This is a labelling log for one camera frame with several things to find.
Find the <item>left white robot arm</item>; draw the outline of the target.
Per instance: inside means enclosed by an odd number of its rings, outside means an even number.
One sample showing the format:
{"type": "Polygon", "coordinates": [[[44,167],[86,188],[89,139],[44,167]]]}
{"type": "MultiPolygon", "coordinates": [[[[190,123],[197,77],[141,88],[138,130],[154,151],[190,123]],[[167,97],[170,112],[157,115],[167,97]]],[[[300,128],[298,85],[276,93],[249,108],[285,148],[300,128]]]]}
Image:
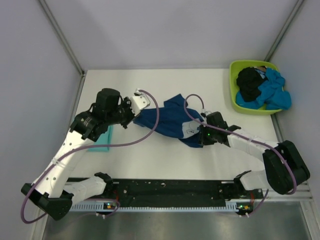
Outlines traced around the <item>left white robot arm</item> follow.
{"type": "Polygon", "coordinates": [[[97,147],[97,140],[113,125],[127,128],[142,110],[148,107],[148,97],[137,90],[132,97],[121,97],[119,91],[103,88],[88,110],[78,113],[71,123],[58,152],[42,174],[31,183],[25,183],[21,192],[25,199],[20,210],[24,223],[25,205],[33,202],[46,215],[58,221],[70,209],[93,196],[109,198],[114,191],[111,178],[102,172],[72,185],[67,181],[86,150],[97,147]]]}

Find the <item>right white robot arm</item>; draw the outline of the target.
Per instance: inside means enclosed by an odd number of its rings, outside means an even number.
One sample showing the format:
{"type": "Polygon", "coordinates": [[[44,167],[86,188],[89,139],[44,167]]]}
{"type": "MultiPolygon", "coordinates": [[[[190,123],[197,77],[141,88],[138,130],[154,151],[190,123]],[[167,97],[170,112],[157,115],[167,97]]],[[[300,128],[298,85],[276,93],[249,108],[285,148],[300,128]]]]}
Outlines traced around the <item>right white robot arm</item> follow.
{"type": "Polygon", "coordinates": [[[206,115],[206,124],[200,126],[199,142],[203,146],[219,143],[263,163],[263,170],[247,170],[234,178],[238,182],[233,185],[233,192],[239,198],[256,189],[272,189],[280,195],[289,195],[311,176],[293,142],[267,141],[237,125],[229,126],[218,111],[206,115]]]}

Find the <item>dark blue printed t-shirt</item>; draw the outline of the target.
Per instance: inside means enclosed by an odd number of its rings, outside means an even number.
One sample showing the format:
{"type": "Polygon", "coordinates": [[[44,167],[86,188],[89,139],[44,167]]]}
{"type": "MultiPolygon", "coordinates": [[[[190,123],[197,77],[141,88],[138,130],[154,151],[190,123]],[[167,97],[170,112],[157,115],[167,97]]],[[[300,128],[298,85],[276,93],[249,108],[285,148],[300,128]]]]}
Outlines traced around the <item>dark blue printed t-shirt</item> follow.
{"type": "Polygon", "coordinates": [[[185,98],[178,94],[163,102],[159,108],[159,120],[155,132],[180,140],[191,148],[202,148],[200,141],[200,124],[192,118],[203,122],[203,117],[194,109],[184,110],[185,98]]]}

